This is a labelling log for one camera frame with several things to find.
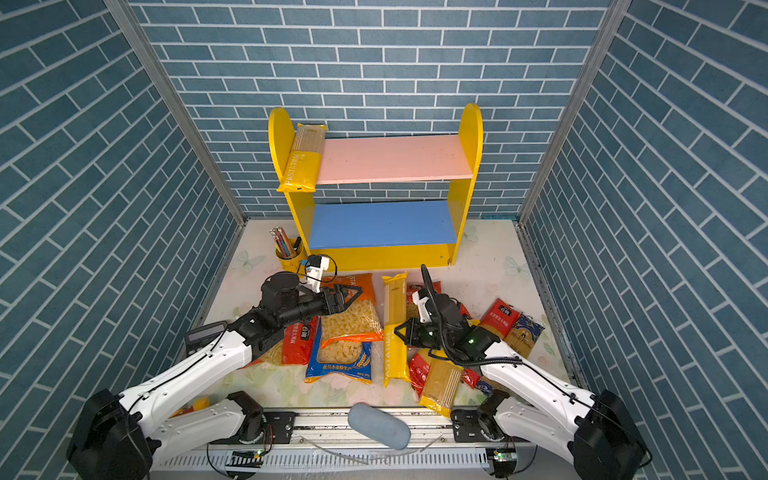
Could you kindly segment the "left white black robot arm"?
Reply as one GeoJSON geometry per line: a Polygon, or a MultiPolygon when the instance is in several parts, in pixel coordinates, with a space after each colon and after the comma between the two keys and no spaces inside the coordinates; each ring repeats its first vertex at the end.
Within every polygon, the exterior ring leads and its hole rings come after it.
{"type": "Polygon", "coordinates": [[[342,313],[362,292],[359,286],[308,287],[293,272],[271,275],[259,304],[196,353],[121,393],[93,394],[75,425],[68,462],[83,479],[143,479],[153,466],[213,441],[268,446],[273,431],[263,408],[243,391],[199,411],[179,411],[270,350],[288,326],[342,313]]]}

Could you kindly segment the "yellow spaghetti bag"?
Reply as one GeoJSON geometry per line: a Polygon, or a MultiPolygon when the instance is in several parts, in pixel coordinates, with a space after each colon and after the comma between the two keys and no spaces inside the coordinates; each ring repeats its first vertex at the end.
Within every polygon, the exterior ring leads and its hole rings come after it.
{"type": "Polygon", "coordinates": [[[430,358],[419,404],[449,418],[464,369],[449,360],[430,358]]]}
{"type": "Polygon", "coordinates": [[[327,127],[299,124],[278,192],[316,191],[327,127]]]}
{"type": "Polygon", "coordinates": [[[406,287],[407,273],[383,276],[384,284],[384,379],[388,387],[395,379],[410,382],[408,347],[396,335],[396,329],[407,321],[406,287]]]}

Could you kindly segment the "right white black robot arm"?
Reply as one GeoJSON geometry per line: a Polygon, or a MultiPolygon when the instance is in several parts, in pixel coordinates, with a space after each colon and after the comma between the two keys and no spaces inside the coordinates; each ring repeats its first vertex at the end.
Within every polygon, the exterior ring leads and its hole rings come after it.
{"type": "Polygon", "coordinates": [[[582,479],[632,479],[653,454],[623,401],[613,392],[577,387],[533,364],[520,350],[543,332],[540,324],[502,300],[471,324],[460,302],[436,291],[428,268],[412,297],[416,319],[394,333],[431,357],[430,372],[454,386],[467,370],[491,393],[476,410],[484,436],[520,437],[571,463],[582,479]]]}

